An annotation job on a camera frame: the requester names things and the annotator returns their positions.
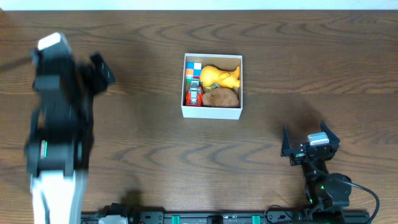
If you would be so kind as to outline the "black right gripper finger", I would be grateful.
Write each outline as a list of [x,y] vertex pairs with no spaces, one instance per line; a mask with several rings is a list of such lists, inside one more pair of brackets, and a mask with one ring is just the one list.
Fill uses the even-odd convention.
[[320,128],[329,138],[331,145],[339,145],[340,139],[329,129],[323,120],[321,120]]
[[281,155],[289,156],[290,150],[291,150],[291,148],[290,148],[289,136],[287,133],[287,128],[284,126],[284,136],[283,136],[282,146],[281,146]]

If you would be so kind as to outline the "brown plush toy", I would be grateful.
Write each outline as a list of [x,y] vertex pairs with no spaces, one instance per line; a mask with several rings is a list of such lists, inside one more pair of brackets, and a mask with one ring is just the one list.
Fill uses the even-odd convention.
[[207,107],[237,108],[238,96],[229,88],[215,88],[203,95],[202,102]]

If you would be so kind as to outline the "colourful puzzle cube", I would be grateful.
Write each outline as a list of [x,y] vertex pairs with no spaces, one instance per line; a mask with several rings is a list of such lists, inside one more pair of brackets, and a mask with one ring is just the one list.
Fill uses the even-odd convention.
[[202,63],[187,62],[185,67],[185,78],[187,82],[193,79],[199,79],[201,75]]

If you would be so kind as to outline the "red toy car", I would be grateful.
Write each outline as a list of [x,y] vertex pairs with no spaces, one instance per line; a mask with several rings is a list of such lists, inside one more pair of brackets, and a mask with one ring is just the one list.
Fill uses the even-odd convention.
[[190,82],[189,90],[185,97],[187,106],[203,106],[203,90],[200,86],[200,80],[193,78]]

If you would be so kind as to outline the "orange squishy figure toy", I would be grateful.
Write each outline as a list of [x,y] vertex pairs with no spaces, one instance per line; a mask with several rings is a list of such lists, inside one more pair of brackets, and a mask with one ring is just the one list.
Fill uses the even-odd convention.
[[234,71],[225,71],[208,65],[201,70],[200,81],[204,87],[211,87],[217,83],[222,88],[239,88],[240,73],[239,66]]

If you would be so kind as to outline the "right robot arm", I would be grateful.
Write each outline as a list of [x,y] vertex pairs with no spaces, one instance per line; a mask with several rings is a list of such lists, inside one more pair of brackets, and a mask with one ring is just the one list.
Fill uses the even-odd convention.
[[291,166],[300,166],[305,179],[305,195],[311,206],[305,209],[305,216],[312,218],[314,213],[338,211],[349,206],[351,179],[340,173],[329,173],[326,162],[331,160],[340,144],[340,139],[324,123],[320,123],[319,133],[307,136],[307,142],[298,149],[290,145],[287,129],[280,155],[290,159]]

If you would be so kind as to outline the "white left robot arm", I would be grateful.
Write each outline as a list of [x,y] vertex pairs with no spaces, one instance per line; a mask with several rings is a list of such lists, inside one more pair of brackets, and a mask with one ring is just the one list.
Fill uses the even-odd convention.
[[80,223],[90,152],[93,100],[115,82],[101,54],[38,55],[33,89],[40,98],[25,145],[34,223]]

